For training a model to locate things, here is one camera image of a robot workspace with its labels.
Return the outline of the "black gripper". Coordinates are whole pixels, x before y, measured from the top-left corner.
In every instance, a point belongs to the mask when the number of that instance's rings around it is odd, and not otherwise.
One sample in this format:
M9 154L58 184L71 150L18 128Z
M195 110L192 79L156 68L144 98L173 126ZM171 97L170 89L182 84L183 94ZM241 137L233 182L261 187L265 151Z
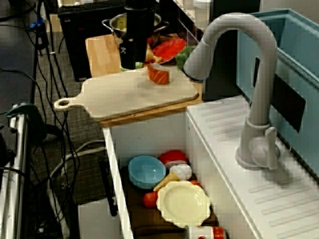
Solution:
M137 62L146 58L148 38L154 32L154 7L125 7L127 30L120 44L120 62L124 69L136 69Z

